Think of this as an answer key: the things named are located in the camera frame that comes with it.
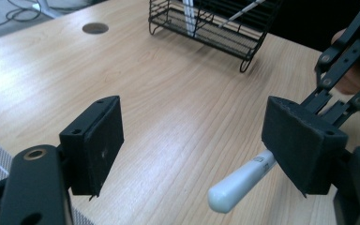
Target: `white handle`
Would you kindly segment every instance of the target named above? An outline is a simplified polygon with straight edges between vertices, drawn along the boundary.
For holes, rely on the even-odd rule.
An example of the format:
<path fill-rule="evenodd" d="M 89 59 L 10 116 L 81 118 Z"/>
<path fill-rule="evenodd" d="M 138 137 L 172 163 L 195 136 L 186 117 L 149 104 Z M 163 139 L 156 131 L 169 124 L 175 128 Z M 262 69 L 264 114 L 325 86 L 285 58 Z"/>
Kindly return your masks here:
<path fill-rule="evenodd" d="M 218 213 L 230 212 L 275 164 L 274 155 L 269 150 L 262 151 L 209 189 L 210 208 Z"/>

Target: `floor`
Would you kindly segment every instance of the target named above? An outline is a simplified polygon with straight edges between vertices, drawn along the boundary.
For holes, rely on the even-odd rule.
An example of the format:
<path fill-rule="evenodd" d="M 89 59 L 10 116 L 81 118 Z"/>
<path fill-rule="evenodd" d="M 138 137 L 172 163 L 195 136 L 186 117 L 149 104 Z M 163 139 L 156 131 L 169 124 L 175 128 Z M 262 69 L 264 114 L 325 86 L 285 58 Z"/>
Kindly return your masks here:
<path fill-rule="evenodd" d="M 33 9 L 33 5 L 37 1 L 40 0 L 0 0 L 0 37 L 52 20 L 51 17 Z M 47 2 L 50 8 L 54 8 L 63 14 L 71 13 L 95 3 L 96 0 L 48 0 Z"/>

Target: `black bracket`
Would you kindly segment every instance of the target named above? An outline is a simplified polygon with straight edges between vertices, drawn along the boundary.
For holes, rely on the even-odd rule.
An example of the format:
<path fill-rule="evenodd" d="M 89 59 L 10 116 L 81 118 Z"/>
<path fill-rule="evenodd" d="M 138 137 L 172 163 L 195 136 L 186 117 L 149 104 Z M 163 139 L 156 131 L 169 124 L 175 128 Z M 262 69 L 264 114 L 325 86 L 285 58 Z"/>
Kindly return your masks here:
<path fill-rule="evenodd" d="M 98 196 L 124 142 L 120 99 L 94 102 L 60 133 L 12 160 L 0 182 L 0 224 L 72 224 L 68 189 Z"/>

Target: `wire rack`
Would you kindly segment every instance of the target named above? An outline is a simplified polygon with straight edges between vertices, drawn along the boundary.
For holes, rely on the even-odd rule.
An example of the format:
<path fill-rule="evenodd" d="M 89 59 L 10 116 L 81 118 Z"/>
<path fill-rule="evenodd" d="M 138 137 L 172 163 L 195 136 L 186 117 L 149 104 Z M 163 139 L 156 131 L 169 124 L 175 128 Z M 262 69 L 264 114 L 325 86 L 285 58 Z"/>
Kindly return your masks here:
<path fill-rule="evenodd" d="M 150 0 L 149 30 L 154 35 L 162 27 L 238 57 L 243 60 L 240 71 L 245 72 L 281 3 L 282 0 Z"/>

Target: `wooden table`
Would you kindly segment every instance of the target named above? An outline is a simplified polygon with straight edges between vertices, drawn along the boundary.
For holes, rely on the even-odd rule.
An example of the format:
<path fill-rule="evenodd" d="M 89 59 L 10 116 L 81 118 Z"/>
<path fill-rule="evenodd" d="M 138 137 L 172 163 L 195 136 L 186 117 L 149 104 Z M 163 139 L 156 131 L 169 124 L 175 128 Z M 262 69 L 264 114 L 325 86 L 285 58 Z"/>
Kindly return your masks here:
<path fill-rule="evenodd" d="M 207 190 L 264 149 L 269 95 L 302 101 L 319 52 L 268 35 L 240 60 L 167 30 L 146 1 L 115 0 L 0 38 L 0 145 L 58 145 L 93 101 L 119 95 L 125 143 L 98 199 L 72 197 L 96 224 L 334 224 L 328 196 L 305 199 L 276 166 L 229 214 Z M 87 23 L 109 26 L 101 35 Z M 360 113 L 342 129 L 360 145 Z"/>

